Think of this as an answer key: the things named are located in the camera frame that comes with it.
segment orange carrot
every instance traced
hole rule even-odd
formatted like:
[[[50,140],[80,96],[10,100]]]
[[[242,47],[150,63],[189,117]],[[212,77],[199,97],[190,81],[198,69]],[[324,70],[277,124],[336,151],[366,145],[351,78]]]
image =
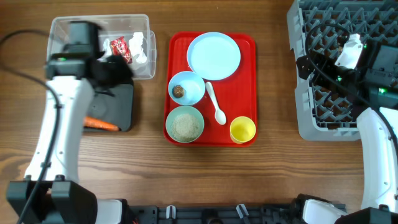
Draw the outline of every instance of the orange carrot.
[[[85,117],[85,127],[87,128],[97,128],[97,129],[103,129],[107,131],[120,131],[119,127],[117,127],[114,124],[92,118],[90,116]]]

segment yellow cup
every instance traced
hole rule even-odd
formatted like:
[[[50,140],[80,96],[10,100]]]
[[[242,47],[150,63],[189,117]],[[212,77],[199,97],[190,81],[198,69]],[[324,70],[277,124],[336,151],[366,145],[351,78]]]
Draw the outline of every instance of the yellow cup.
[[[235,118],[229,127],[231,139],[236,144],[243,144],[250,141],[256,134],[256,125],[245,116]]]

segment brown food ball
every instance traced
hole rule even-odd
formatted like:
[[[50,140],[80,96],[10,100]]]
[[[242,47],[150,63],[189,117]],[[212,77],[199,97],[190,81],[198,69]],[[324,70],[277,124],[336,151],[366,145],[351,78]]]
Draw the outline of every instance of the brown food ball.
[[[180,86],[180,85],[176,85],[173,88],[173,96],[176,98],[181,98],[184,96],[185,90]]]

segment wooden surface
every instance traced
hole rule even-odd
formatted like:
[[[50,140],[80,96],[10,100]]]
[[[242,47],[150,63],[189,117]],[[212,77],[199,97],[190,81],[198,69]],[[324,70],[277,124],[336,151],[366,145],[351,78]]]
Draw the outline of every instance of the wooden surface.
[[[99,198],[131,205],[286,203],[299,193],[339,201],[353,212],[363,194],[361,143],[304,141],[298,132],[294,53],[289,49],[286,1],[3,0],[0,34],[49,31],[58,16],[147,14],[156,34],[157,68],[136,82],[135,126],[128,133],[85,134],[81,185]],[[244,32],[256,41],[258,138],[247,148],[185,148],[162,133],[170,38],[179,31]],[[25,35],[2,49],[6,61],[43,78],[47,40]],[[0,217],[14,223],[6,202],[10,180],[21,180],[37,143],[44,90],[0,73]]]

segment spoon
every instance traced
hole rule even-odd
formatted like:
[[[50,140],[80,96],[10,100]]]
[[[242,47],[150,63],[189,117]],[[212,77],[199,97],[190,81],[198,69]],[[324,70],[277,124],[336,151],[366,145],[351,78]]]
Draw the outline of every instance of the spoon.
[[[225,116],[224,112],[220,109],[220,107],[218,106],[216,94],[214,93],[214,89],[213,89],[213,85],[210,82],[206,82],[205,86],[206,86],[207,92],[209,93],[210,99],[213,102],[214,107],[216,108],[216,114],[215,114],[216,121],[220,125],[224,125],[226,123],[226,116]]]

